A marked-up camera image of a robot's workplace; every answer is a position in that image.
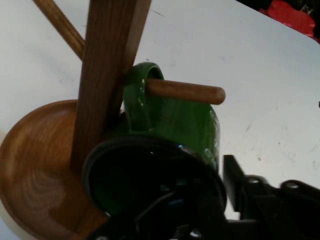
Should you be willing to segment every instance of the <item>black machine part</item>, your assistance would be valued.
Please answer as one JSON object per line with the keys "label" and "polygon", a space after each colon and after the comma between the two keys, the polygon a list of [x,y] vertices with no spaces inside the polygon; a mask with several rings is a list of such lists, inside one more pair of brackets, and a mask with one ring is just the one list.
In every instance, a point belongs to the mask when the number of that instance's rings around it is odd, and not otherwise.
{"label": "black machine part", "polygon": [[[245,175],[233,155],[224,156],[223,183],[240,220],[227,220],[212,185],[202,184],[168,192],[139,214],[113,216],[88,239],[320,240],[320,190],[296,180],[272,187]],[[188,224],[179,224],[181,215]]]}

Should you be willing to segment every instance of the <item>metal screw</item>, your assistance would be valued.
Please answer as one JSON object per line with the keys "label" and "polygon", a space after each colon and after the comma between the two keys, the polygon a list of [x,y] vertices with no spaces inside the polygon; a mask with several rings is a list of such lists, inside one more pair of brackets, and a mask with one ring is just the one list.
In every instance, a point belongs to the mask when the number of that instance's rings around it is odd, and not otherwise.
{"label": "metal screw", "polygon": [[299,187],[296,183],[294,183],[292,181],[287,182],[285,185],[287,188],[290,188],[290,189],[297,189]]}
{"label": "metal screw", "polygon": [[95,240],[108,240],[106,236],[98,236]]}
{"label": "metal screw", "polygon": [[193,229],[190,232],[191,239],[202,239],[201,232],[198,229]]}
{"label": "metal screw", "polygon": [[259,178],[250,176],[250,177],[248,177],[247,181],[248,181],[248,183],[251,183],[251,184],[257,184],[257,183],[259,183]]}

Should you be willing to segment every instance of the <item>red object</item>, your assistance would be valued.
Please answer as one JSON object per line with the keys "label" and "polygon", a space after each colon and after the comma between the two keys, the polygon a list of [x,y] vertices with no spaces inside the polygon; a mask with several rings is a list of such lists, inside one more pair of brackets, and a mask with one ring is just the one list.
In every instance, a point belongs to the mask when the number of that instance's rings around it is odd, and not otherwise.
{"label": "red object", "polygon": [[308,37],[314,36],[315,21],[308,14],[295,10],[285,1],[273,0],[264,14]]}

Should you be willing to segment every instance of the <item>green mug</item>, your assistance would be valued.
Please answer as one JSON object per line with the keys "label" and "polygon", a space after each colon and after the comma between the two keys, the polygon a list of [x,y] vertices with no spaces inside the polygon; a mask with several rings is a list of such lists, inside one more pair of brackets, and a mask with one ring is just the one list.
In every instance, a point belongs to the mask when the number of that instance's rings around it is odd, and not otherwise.
{"label": "green mug", "polygon": [[155,63],[135,65],[124,79],[125,111],[82,172],[86,193],[111,216],[147,205],[191,175],[202,178],[195,161],[219,170],[220,127],[210,104],[147,95],[147,79],[164,81]]}

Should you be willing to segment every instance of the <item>wooden peg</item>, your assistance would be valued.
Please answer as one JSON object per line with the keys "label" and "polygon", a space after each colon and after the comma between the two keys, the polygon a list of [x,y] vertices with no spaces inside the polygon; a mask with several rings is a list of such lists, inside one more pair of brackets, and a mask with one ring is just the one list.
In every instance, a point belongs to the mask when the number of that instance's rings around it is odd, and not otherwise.
{"label": "wooden peg", "polygon": [[82,59],[85,41],[53,0],[33,0],[74,53]]}

